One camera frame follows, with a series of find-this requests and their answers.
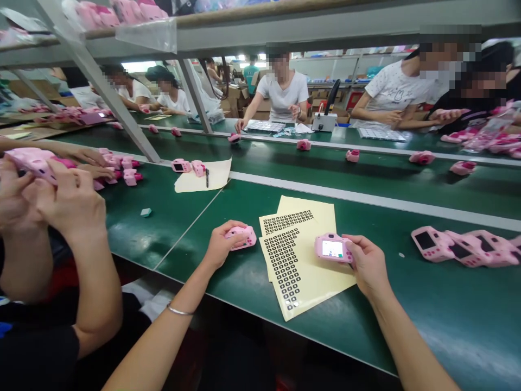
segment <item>black shirt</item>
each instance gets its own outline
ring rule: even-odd
[[[61,69],[67,78],[67,86],[72,88],[88,87],[88,80],[78,67],[66,67]]]

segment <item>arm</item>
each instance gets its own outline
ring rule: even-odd
[[[224,234],[234,226],[246,227],[246,224],[229,221],[213,230],[204,259],[172,300],[171,308],[195,311],[213,273],[223,265],[230,249],[246,238],[243,234],[226,239]],[[191,320],[192,316],[165,309],[116,368],[102,391],[160,391]]]
[[[47,163],[58,187],[36,179],[36,207],[61,232],[74,254],[80,298],[73,328],[80,345],[78,358],[82,358],[108,342],[121,327],[121,286],[107,240],[105,201],[94,191],[92,175],[67,169],[55,160]]]
[[[353,253],[354,273],[369,299],[406,391],[459,391],[396,299],[382,250],[364,236],[343,235]]]

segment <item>sticker sheet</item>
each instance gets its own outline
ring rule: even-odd
[[[316,257],[315,237],[322,234],[310,219],[259,238],[285,321],[356,284],[349,265]]]

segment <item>bracelet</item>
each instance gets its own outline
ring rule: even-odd
[[[192,316],[193,314],[195,314],[195,312],[184,312],[176,310],[175,308],[170,307],[170,303],[167,304],[167,308],[177,315]]]

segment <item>paper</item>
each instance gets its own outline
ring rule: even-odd
[[[181,174],[176,180],[176,193],[217,190],[228,183],[228,176],[230,176],[230,168],[232,167],[232,158],[217,162],[203,162],[202,164],[209,171],[208,187],[206,187],[206,176],[203,175],[198,178],[192,170],[189,173]]]
[[[315,238],[322,234],[311,219],[259,238],[285,321],[356,284],[348,264],[315,255]]]

